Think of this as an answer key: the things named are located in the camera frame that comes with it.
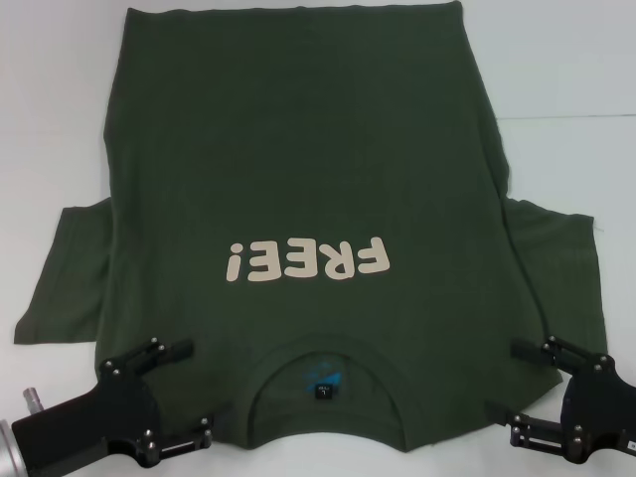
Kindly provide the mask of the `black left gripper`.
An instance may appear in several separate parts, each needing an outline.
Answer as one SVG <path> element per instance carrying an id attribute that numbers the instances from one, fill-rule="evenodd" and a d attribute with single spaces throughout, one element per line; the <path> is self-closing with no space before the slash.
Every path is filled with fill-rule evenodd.
<path id="1" fill-rule="evenodd" d="M 191 339 L 166 345 L 153 337 L 112 359 L 88 393 L 19 419 L 11 425 L 28 470 L 79 470 L 113 454 L 150 468 L 159 455 L 208 449 L 212 414 L 177 434 L 159 431 L 158 404 L 141 376 L 194 355 Z"/>

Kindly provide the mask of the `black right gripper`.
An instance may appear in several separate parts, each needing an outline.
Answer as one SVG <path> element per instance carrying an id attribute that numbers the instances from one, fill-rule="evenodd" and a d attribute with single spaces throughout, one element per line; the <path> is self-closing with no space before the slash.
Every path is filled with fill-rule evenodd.
<path id="1" fill-rule="evenodd" d="M 513 447 L 635 448 L 635 388 L 619 377 L 613 358 L 594 355 L 555 336 L 541 345 L 516 339 L 510 352 L 533 365 L 576 371 L 564 393 L 560 424 L 485 402 L 487 419 L 510 427 Z"/>

